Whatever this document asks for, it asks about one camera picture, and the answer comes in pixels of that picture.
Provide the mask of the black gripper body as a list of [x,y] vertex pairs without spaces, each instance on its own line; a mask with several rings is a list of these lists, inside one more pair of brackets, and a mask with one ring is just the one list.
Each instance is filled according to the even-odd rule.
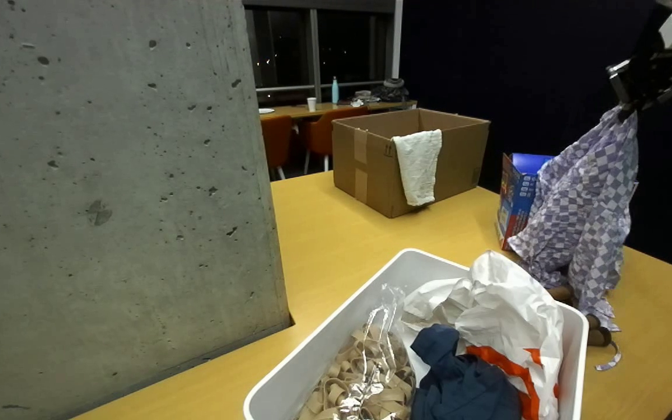
[[653,0],[632,53],[610,65],[607,80],[621,118],[672,101],[672,0]]

